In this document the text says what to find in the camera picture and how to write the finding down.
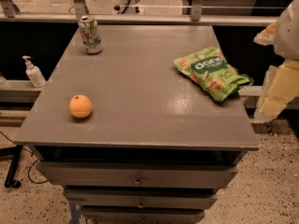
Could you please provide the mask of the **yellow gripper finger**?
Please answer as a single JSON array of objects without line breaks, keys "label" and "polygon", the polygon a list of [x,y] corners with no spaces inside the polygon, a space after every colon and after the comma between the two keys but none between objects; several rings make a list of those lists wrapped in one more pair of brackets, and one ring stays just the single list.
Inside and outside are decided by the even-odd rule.
[{"label": "yellow gripper finger", "polygon": [[270,23],[254,37],[253,42],[262,46],[273,45],[277,24],[278,23],[276,21]]}]

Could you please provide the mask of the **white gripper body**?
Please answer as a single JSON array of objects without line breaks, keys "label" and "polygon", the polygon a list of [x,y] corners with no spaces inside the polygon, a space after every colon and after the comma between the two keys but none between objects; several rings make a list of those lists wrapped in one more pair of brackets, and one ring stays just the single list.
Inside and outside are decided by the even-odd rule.
[{"label": "white gripper body", "polygon": [[293,0],[278,19],[274,51],[285,59],[299,60],[299,0]]}]

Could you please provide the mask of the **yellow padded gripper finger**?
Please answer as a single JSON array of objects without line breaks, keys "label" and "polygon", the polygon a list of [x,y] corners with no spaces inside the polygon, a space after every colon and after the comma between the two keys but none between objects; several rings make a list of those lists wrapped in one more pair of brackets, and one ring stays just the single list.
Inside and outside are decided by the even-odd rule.
[{"label": "yellow padded gripper finger", "polygon": [[299,62],[287,59],[279,67],[270,66],[264,77],[254,119],[257,122],[275,119],[298,94]]}]

